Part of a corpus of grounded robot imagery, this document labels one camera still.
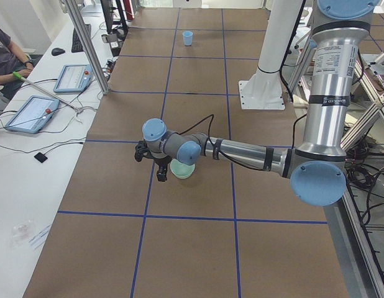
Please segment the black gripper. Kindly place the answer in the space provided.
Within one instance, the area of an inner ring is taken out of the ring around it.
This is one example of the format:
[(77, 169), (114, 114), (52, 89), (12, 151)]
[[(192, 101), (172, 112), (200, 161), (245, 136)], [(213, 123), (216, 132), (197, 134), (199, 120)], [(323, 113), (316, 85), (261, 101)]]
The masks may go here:
[(172, 161), (172, 157), (170, 156), (154, 159), (154, 162), (158, 165), (156, 176), (159, 182), (167, 181), (167, 167), (171, 163), (171, 161)]

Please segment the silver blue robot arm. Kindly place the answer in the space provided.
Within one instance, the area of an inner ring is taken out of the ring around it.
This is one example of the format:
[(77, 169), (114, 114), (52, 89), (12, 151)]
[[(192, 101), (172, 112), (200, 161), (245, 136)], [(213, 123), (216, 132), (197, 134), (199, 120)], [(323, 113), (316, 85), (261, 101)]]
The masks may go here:
[(166, 181), (172, 160), (191, 166), (200, 156), (225, 159), (288, 178), (295, 195), (307, 204), (338, 201), (347, 185), (341, 138), (355, 61), (359, 43), (370, 32), (376, 5), (376, 1), (314, 1), (311, 40), (316, 59), (301, 145), (282, 150), (205, 133), (188, 135), (168, 130), (160, 119), (150, 119), (142, 127), (144, 138), (135, 148), (135, 159), (152, 159), (161, 182)]

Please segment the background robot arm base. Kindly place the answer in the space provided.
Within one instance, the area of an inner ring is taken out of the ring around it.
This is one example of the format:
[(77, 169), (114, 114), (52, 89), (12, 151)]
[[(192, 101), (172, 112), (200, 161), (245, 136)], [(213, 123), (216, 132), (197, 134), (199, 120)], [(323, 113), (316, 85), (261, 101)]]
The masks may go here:
[(384, 50), (376, 57), (373, 67), (377, 73), (384, 75)]

